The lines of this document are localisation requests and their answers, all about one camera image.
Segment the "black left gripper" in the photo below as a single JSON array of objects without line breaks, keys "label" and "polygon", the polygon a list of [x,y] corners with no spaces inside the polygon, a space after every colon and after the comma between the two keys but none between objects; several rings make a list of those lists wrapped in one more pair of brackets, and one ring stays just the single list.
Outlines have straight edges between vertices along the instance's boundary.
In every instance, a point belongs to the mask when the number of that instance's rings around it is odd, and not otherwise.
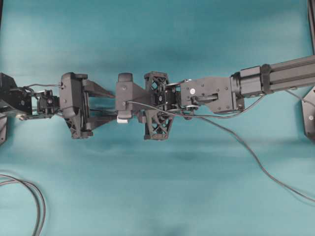
[{"label": "black left gripper", "polygon": [[60,110],[73,139],[91,137],[92,130],[117,118],[110,115],[89,117],[86,93],[90,97],[115,98],[115,95],[87,78],[86,74],[73,72],[65,73],[61,77]]}]

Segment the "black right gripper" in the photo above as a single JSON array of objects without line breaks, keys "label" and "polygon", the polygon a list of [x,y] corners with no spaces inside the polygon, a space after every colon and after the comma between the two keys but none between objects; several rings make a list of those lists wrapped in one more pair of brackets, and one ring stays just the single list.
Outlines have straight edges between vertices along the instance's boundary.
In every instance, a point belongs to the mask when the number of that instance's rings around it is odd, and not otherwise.
[{"label": "black right gripper", "polygon": [[168,139],[173,122],[173,116],[164,111],[170,108],[168,104],[166,85],[169,83],[167,74],[152,71],[144,76],[146,89],[136,83],[132,84],[132,100],[152,106],[145,111],[135,111],[139,123],[145,123],[145,140]]}]

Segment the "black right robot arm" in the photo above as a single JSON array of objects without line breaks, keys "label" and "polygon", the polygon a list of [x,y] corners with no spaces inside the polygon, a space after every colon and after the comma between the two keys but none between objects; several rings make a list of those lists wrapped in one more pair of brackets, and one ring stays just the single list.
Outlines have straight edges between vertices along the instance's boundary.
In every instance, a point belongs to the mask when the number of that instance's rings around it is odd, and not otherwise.
[{"label": "black right robot arm", "polygon": [[158,133],[165,139],[168,137],[167,120],[207,118],[207,115],[195,114],[200,106],[213,112],[211,118],[228,119],[250,109],[245,106],[246,98],[256,97],[260,101],[278,91],[313,86],[315,58],[263,64],[242,69],[229,77],[205,77],[170,84],[164,77],[151,74],[146,80],[147,92],[133,95],[126,101],[126,107],[134,113],[143,111],[149,138]]}]

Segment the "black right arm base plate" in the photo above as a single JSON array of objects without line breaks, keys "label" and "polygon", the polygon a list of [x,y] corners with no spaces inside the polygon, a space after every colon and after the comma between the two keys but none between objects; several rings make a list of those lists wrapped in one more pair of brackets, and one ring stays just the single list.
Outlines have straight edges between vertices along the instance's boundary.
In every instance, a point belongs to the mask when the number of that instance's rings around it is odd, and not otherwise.
[{"label": "black right arm base plate", "polygon": [[315,142],[315,88],[313,87],[304,97],[306,101],[302,101],[302,112],[304,119],[305,135]]}]

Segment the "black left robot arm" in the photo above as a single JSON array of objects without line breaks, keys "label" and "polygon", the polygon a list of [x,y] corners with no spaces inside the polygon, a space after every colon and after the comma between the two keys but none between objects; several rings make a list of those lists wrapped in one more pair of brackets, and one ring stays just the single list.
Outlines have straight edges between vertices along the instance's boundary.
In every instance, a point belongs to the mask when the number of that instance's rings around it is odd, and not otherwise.
[{"label": "black left robot arm", "polygon": [[47,89],[36,92],[31,86],[17,86],[12,77],[1,73],[0,142],[6,141],[9,116],[30,120],[58,115],[65,120],[73,139],[91,137],[94,129],[116,119],[116,112],[106,110],[98,110],[98,116],[91,116],[90,97],[115,96],[89,80],[86,74],[66,73],[57,87],[59,95]]}]

